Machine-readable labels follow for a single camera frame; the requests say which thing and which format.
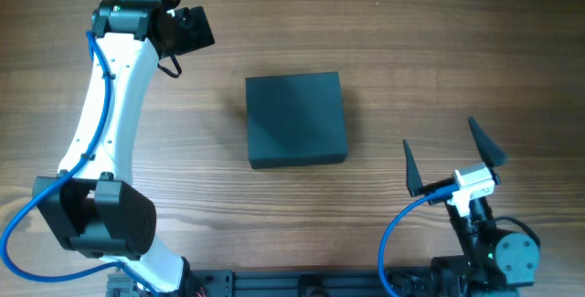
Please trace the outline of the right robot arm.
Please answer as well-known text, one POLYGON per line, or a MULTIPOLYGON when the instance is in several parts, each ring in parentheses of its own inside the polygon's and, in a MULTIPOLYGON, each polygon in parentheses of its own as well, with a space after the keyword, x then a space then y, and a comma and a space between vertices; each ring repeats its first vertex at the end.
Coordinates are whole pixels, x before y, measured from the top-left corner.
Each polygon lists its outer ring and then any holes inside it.
POLYGON ((481 162, 435 183, 422 183, 410 147, 403 143, 409 194, 445 205, 463 253, 435 257, 428 267, 389 269, 387 278, 402 296, 517 296, 519 288, 535 282, 539 237, 514 217, 494 217, 487 202, 501 184, 495 168, 507 162, 507 154, 474 118, 468 123, 481 162))

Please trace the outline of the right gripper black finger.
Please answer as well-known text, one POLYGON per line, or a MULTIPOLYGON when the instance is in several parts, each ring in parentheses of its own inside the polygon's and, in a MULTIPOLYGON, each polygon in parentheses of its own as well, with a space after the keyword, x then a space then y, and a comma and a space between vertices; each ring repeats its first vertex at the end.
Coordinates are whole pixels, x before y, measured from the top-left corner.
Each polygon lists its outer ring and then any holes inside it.
POLYGON ((506 152, 484 132, 473 116, 468 118, 468 124, 482 161, 488 167, 506 164, 508 160, 506 152))
POLYGON ((403 147, 406 159, 406 187, 412 197, 419 196, 424 184, 407 140, 403 141, 403 147))

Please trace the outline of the dark green box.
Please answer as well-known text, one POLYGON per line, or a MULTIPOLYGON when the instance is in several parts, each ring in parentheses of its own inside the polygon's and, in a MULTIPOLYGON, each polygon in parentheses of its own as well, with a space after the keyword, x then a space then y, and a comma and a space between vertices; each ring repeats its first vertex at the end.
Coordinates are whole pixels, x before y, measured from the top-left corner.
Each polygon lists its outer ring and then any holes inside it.
POLYGON ((250 77, 245 91, 252 168, 339 164, 348 157, 338 72, 250 77))

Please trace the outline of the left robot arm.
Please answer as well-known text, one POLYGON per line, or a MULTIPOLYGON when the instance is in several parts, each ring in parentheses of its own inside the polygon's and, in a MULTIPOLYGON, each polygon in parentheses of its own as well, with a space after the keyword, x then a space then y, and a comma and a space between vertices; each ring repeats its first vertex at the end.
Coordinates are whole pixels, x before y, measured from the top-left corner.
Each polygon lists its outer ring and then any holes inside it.
POLYGON ((144 96, 161 60, 214 43, 181 0, 102 0, 87 34, 92 73, 80 121, 53 177, 33 195, 59 245, 125 271, 148 296, 204 296, 188 261, 156 234, 154 203, 133 188, 144 96))

